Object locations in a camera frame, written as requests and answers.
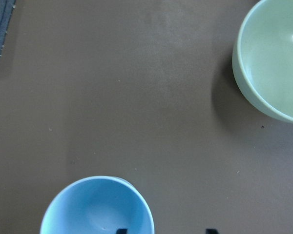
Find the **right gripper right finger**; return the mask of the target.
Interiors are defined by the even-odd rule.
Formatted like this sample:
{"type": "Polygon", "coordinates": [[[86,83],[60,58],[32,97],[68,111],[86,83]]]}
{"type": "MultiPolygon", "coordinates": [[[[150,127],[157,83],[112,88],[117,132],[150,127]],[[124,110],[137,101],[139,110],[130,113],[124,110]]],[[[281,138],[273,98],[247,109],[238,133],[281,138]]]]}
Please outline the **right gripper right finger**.
{"type": "Polygon", "coordinates": [[[206,229],[205,234],[217,234],[217,229],[206,229]]]}

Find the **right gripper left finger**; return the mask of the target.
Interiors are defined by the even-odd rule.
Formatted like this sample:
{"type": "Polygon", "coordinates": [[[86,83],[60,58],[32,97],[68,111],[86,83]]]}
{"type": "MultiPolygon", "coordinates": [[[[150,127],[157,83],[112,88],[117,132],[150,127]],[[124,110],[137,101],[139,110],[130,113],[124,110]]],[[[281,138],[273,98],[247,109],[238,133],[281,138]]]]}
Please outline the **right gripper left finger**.
{"type": "Polygon", "coordinates": [[[126,228],[117,229],[116,234],[127,234],[126,228]]]}

